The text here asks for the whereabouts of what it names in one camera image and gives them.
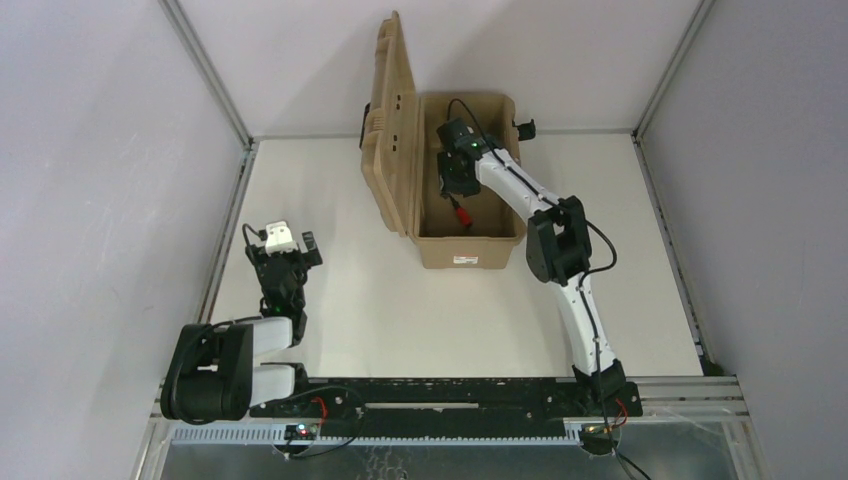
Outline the red handled black screwdriver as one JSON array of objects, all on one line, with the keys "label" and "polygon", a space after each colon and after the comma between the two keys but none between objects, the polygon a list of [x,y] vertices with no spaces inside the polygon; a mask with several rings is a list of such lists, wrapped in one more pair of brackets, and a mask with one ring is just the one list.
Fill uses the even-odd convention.
[{"label": "red handled black screwdriver", "polygon": [[470,229],[473,226],[473,219],[468,211],[459,203],[459,201],[454,198],[452,195],[447,196],[451,206],[455,212],[455,215],[460,222],[460,224],[466,228]]}]

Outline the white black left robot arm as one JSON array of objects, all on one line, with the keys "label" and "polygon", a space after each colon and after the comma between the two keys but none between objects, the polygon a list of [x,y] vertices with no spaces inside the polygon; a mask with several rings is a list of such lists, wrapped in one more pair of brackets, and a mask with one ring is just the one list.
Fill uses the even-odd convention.
[{"label": "white black left robot arm", "polygon": [[190,425],[239,420],[250,407],[293,392],[290,365],[265,370],[254,359],[301,343],[308,316],[305,285],[323,259],[313,232],[296,241],[282,226],[266,226],[263,244],[247,243],[261,297],[256,315],[185,326],[160,396],[162,415]]}]

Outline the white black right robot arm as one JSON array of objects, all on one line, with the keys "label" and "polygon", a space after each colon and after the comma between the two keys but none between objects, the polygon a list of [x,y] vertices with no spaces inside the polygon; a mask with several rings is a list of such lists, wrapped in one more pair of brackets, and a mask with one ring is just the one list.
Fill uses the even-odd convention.
[{"label": "white black right robot arm", "polygon": [[453,118],[437,129],[437,171],[444,197],[494,192],[526,224],[530,272],[553,288],[571,345],[575,379],[603,403],[624,388],[626,375],[610,345],[591,288],[595,226],[575,196],[561,198],[533,179],[510,152],[478,128]]}]

